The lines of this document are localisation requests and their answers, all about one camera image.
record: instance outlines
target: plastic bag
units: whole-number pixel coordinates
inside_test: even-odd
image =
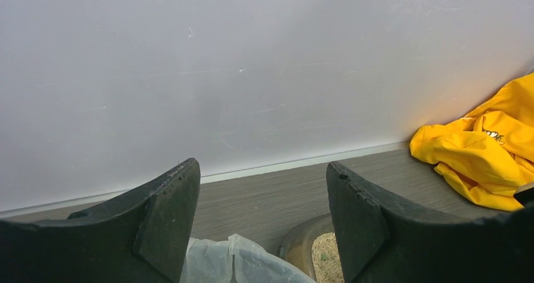
[[[238,234],[228,241],[190,238],[180,283],[310,283],[290,263]]]

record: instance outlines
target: white trim strip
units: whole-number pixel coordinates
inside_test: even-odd
[[[350,158],[355,158],[355,157],[360,157],[360,156],[365,156],[365,155],[383,153],[387,151],[394,151],[396,149],[404,149],[406,147],[407,147],[407,142],[398,142],[398,143],[393,143],[393,144],[386,144],[383,146],[375,146],[375,147],[368,147],[365,149],[357,149],[355,151],[350,151],[350,152],[345,152],[345,153],[338,153],[338,154],[332,154],[332,155],[321,156],[321,157],[316,157],[316,158],[309,158],[309,159],[304,159],[304,160],[280,163],[278,165],[262,166],[259,168],[251,168],[249,170],[233,171],[230,173],[204,176],[200,178],[200,184],[224,181],[228,179],[242,178],[242,177],[253,176],[253,175],[261,175],[265,173],[271,173],[274,171],[291,170],[292,168],[300,168],[303,166],[327,163],[327,162],[334,161],[334,160],[344,160],[344,159],[350,159]],[[8,211],[1,211],[0,218],[15,217],[15,216],[20,216],[20,215],[25,215],[25,214],[33,214],[34,212],[44,212],[44,211],[50,211],[53,209],[62,209],[65,207],[70,207],[70,206],[75,206],[75,205],[106,201],[128,191],[129,190],[121,190],[117,192],[103,193],[100,195],[76,198],[72,200],[52,202],[49,204],[42,204],[42,205],[36,205],[36,206],[30,206],[30,207],[23,207],[20,209],[11,209]]]

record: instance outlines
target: crumpled yellow cloth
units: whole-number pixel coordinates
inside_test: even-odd
[[[534,182],[534,73],[446,125],[425,125],[410,142],[415,158],[475,204],[504,211],[523,206],[518,187]]]

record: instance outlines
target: gray wall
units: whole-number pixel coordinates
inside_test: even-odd
[[[534,64],[534,0],[0,0],[0,211],[406,140]]]

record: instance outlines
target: yellow fabric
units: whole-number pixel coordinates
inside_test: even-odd
[[[516,189],[534,182],[534,74],[510,81],[464,118],[425,125],[410,142],[415,158],[475,204],[522,208]]]

